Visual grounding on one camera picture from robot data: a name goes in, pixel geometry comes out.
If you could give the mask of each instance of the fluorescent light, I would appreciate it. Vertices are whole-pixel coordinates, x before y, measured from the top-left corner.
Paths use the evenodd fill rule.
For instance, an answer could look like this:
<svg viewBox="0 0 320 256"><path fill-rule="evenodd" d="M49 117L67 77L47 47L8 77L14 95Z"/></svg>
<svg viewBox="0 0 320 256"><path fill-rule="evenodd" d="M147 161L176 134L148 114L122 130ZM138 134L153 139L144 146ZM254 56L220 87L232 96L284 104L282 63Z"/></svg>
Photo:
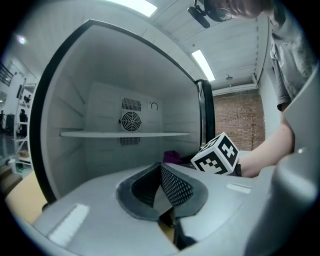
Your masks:
<svg viewBox="0 0 320 256"><path fill-rule="evenodd" d="M154 6L152 3L149 3L146 0L106 0L106 1L129 7L148 17L150 17L157 9L156 6Z"/></svg>
<svg viewBox="0 0 320 256"><path fill-rule="evenodd" d="M24 44L27 42L27 39L24 38L24 37L21 36L21 35L18 35L16 38L17 38L18 42L19 42L20 44L22 44L22 45L24 45Z"/></svg>
<svg viewBox="0 0 320 256"><path fill-rule="evenodd" d="M204 72L206 78L210 81L216 80L212 70L201 50L196 50L192 53L192 56L195 58L196 62L198 62L200 68Z"/></svg>

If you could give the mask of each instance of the fan vent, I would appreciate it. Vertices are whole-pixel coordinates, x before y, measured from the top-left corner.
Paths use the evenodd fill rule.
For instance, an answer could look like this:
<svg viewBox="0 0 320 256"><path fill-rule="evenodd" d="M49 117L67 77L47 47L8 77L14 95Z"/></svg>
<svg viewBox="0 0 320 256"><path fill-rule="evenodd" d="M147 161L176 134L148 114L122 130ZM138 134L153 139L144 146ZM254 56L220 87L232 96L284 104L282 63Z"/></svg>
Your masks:
<svg viewBox="0 0 320 256"><path fill-rule="evenodd" d="M119 138L119 144L121 146L132 146L138 145L140 142L140 137L132 137L132 138Z"/></svg>
<svg viewBox="0 0 320 256"><path fill-rule="evenodd" d="M127 112L122 117L122 125L127 131L134 132L141 125L140 116L135 112Z"/></svg>
<svg viewBox="0 0 320 256"><path fill-rule="evenodd" d="M121 108L124 110L141 111L141 101L130 98L123 98Z"/></svg>

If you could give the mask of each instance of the fan grille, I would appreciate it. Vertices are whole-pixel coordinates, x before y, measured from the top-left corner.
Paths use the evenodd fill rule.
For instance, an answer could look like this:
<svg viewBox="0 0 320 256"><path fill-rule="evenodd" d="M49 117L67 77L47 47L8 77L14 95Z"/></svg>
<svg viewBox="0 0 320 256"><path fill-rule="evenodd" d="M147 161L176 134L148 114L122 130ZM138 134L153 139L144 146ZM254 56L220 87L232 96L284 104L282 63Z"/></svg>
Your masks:
<svg viewBox="0 0 320 256"><path fill-rule="evenodd" d="M127 112L122 117L122 125L129 132L134 132L138 130L140 124L140 116L135 112Z"/></svg>

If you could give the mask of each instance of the metal rack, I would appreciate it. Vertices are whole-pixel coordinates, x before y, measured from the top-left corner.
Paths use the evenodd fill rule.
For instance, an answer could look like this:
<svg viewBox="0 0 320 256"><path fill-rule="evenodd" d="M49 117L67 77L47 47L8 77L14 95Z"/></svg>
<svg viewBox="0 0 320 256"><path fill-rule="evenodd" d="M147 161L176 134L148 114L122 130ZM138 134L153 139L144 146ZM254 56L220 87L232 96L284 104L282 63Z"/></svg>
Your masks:
<svg viewBox="0 0 320 256"><path fill-rule="evenodd" d="M36 83L26 83L26 81L23 82L22 88L19 92L18 95L18 104L16 106L16 112L15 112L15 118L14 118L14 133L13 133L13 140L14 140L14 152L15 152L15 158L17 161L31 166L31 157L21 157L19 155L19 152L22 149L22 146L25 142L28 141L28 135L25 138L17 138L17 131L19 125L29 125L29 119L30 119L30 109L31 109L31 103L26 103L25 99L22 97L24 90L28 90L30 92L31 97L33 97L34 90L36 89L37 84ZM23 106L26 108L26 113L28 114L28 122L21 122L20 121L20 114L18 113L19 111L19 106Z"/></svg>
<svg viewBox="0 0 320 256"><path fill-rule="evenodd" d="M11 79L14 75L0 63L0 81L7 86L10 86Z"/></svg>

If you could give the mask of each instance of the gray plastic surface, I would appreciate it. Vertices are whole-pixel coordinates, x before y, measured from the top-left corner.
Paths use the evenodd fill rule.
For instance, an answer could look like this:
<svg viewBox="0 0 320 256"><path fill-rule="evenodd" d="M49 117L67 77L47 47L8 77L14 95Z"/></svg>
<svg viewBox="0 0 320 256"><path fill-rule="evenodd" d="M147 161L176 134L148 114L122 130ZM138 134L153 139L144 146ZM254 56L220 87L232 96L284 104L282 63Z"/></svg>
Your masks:
<svg viewBox="0 0 320 256"><path fill-rule="evenodd" d="M195 216L180 220L184 234L196 241L205 239L223 225L249 196L247 193L229 189L227 185L235 184L245 188L252 188L258 181L252 178L197 171L173 163L168 163L167 165L199 180L208 190L207 201L200 211Z"/></svg>
<svg viewBox="0 0 320 256"><path fill-rule="evenodd" d="M317 199L319 154L319 150L296 153L280 161L275 171L273 167L264 168L237 211L209 237L186 248L181 255L274 253Z"/></svg>
<svg viewBox="0 0 320 256"><path fill-rule="evenodd" d="M37 247L45 254L50 256L76 256L74 254L55 243L51 242L45 236L43 236L39 231L37 231L33 226L24 221L23 219L16 218L17 224L20 226L22 231L37 245Z"/></svg>
<svg viewBox="0 0 320 256"><path fill-rule="evenodd" d="M48 236L75 204L82 204L89 207L89 214L66 250L82 256L176 253L178 249L167 239L157 222L133 218L116 199L118 184L149 166L113 173L84 183L46 209L34 227Z"/></svg>
<svg viewBox="0 0 320 256"><path fill-rule="evenodd" d="M295 151L320 147L320 64L284 111L295 135Z"/></svg>

